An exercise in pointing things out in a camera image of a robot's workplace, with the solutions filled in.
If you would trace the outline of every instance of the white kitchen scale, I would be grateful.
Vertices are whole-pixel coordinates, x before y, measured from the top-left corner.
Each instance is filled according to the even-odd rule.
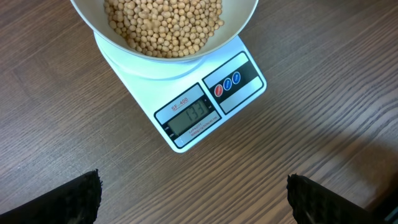
[[[175,152],[185,152],[264,93],[267,82],[236,36],[187,62],[129,54],[98,34],[98,47]]]

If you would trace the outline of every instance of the digital number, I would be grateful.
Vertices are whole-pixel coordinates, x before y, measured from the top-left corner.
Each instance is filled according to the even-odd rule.
[[[205,110],[201,107],[201,104],[197,102],[196,105],[199,106],[199,110],[201,111],[200,115],[203,115],[205,113]]]
[[[189,120],[190,120],[190,121],[192,121],[192,118],[191,118],[191,116],[189,116],[188,110],[186,110],[186,111],[185,111],[185,113],[187,114],[187,116],[188,116]]]
[[[199,115],[198,115],[197,111],[195,110],[195,108],[192,106],[191,109],[192,109],[192,114],[195,115],[194,120],[198,119]]]

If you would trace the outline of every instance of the wood grain surface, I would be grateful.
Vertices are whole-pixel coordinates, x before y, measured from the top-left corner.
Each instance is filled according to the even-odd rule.
[[[398,172],[398,2],[260,0],[240,37],[267,91],[176,154],[70,1],[2,2],[0,213],[95,168],[96,223],[295,223],[295,173],[369,209]]]

